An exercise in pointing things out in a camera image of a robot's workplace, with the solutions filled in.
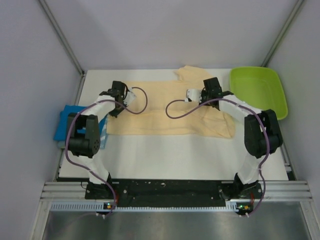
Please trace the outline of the beige t shirt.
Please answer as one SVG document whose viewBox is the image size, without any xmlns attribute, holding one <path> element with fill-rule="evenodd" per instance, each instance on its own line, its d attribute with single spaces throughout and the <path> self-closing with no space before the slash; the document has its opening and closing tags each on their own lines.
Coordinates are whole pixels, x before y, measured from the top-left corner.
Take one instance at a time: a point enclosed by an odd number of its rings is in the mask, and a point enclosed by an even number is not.
<svg viewBox="0 0 320 240">
<path fill-rule="evenodd" d="M 229 114 L 211 106 L 198 107 L 197 102 L 185 102 L 188 89 L 203 89 L 203 81 L 213 75 L 193 66 L 181 67 L 175 74 L 173 80 L 127 81 L 136 99 L 129 105 L 130 112 L 124 110 L 117 118 L 108 117 L 107 134 L 233 138 L 236 126 Z"/>
</svg>

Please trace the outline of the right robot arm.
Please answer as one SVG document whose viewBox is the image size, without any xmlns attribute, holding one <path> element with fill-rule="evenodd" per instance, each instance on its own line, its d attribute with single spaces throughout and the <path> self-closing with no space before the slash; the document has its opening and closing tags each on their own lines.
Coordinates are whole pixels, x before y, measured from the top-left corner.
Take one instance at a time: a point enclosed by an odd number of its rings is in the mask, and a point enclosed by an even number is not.
<svg viewBox="0 0 320 240">
<path fill-rule="evenodd" d="M 230 91 L 223 91 L 216 77 L 205 79 L 200 104 L 229 114 L 244 126 L 244 146 L 247 151 L 240 170 L 235 173 L 231 187 L 222 190 L 227 199 L 245 198 L 258 188 L 262 166 L 283 144 L 276 113 L 250 106 Z"/>
</svg>

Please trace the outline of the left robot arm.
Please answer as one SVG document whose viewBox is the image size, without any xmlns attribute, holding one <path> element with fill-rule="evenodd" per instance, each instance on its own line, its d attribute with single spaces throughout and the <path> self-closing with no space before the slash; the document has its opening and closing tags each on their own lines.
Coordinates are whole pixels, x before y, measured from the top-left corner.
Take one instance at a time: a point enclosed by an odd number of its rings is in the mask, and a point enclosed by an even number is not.
<svg viewBox="0 0 320 240">
<path fill-rule="evenodd" d="M 66 159 L 88 171 L 89 181 L 97 184 L 97 194 L 105 199 L 113 194 L 114 187 L 107 182 L 109 172 L 95 156 L 101 145 L 100 122 L 108 114 L 120 114 L 126 106 L 124 100 L 127 93 L 128 87 L 125 83 L 113 81 L 111 88 L 101 92 L 95 102 L 67 116 Z"/>
</svg>

